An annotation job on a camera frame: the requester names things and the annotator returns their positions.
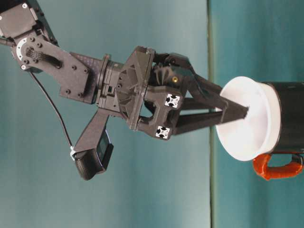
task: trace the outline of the teal wall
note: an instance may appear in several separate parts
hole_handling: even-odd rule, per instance
[[[137,45],[188,56],[207,77],[205,0],[39,0],[60,46],[124,62]],[[108,171],[85,182],[53,110],[0,47],[0,227],[209,227],[209,131],[158,141],[111,118]],[[58,96],[38,75],[75,142],[95,105]]]
[[[304,1],[211,0],[209,10],[216,83],[224,86],[236,76],[304,81]],[[267,182],[251,162],[234,160],[214,137],[213,227],[303,227],[304,174]],[[273,166],[290,161],[287,155],[273,159]]]

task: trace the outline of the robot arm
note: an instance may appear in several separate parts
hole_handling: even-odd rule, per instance
[[[35,0],[2,0],[0,35],[0,44],[11,47],[22,70],[53,76],[65,98],[96,103],[96,114],[71,152],[85,180],[107,169],[113,150],[105,130],[109,116],[125,119],[131,130],[168,140],[244,118],[248,111],[221,97],[221,87],[197,75],[189,60],[178,54],[157,54],[138,46],[122,64],[109,55],[100,60],[63,51]],[[186,97],[187,91],[192,98]],[[143,105],[151,117],[140,115]],[[211,112],[215,108],[221,111]],[[180,115],[197,109],[209,112]]]

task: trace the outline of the white plastic bowl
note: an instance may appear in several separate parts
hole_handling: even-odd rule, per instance
[[[281,126],[280,103],[275,90],[240,76],[229,81],[220,95],[249,107],[245,119],[216,126],[225,150],[240,161],[270,153],[278,141]]]

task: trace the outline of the screw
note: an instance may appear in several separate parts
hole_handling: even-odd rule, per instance
[[[178,77],[174,76],[174,77],[172,78],[172,82],[177,83],[178,81],[179,81],[179,78],[178,78]]]

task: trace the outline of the orange handle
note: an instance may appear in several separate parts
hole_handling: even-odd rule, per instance
[[[253,160],[253,168],[257,175],[265,180],[290,178],[298,175],[303,170],[303,158],[297,155],[297,160],[292,160],[289,164],[281,167],[268,167],[271,154],[261,154]]]

